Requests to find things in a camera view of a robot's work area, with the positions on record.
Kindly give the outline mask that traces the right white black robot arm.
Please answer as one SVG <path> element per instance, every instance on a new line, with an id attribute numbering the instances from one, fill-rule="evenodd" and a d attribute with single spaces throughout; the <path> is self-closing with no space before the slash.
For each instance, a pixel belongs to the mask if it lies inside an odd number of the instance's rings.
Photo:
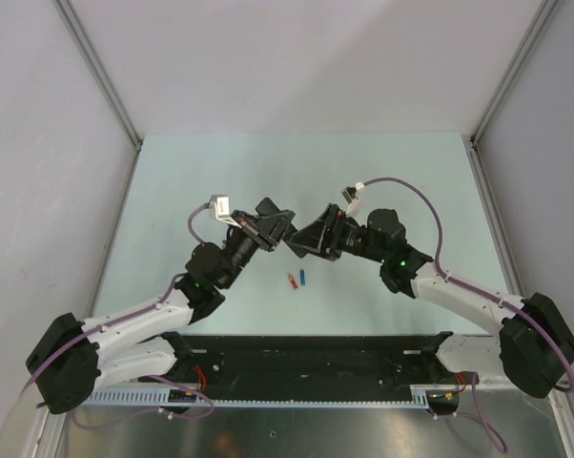
<path id="1" fill-rule="evenodd" d="M 301 258 L 337 260 L 348 253 L 376 261 L 392 293 L 441 306 L 483 329 L 483 337 L 448 335 L 423 356 L 422 373 L 433 383 L 455 372 L 478 373 L 544 398 L 574 363 L 574 335 L 551 299 L 499 293 L 441 273 L 435 259 L 408 243 L 394 210 L 374 210 L 360 225 L 331 204 L 285 241 Z"/>

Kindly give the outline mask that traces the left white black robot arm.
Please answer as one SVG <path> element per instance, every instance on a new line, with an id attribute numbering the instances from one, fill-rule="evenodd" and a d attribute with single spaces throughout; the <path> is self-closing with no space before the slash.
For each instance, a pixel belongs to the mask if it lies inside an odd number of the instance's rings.
<path id="1" fill-rule="evenodd" d="M 63 414 L 109 385 L 163 375 L 186 379 L 193 359 L 179 329 L 213 314 L 253 255 L 276 250 L 294 216 L 268 200 L 253 214 L 234 211 L 223 243 L 200 242 L 163 295 L 102 318 L 55 318 L 26 360 L 27 384 L 37 387 L 50 413 Z"/>

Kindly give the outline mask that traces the black remote control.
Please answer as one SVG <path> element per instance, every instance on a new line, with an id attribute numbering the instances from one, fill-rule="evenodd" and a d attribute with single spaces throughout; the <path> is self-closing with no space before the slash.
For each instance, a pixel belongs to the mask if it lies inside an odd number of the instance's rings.
<path id="1" fill-rule="evenodd" d="M 257 204 L 255 210 L 260 217 L 275 217 L 281 215 L 281 210 L 269 197 L 263 198 Z"/>

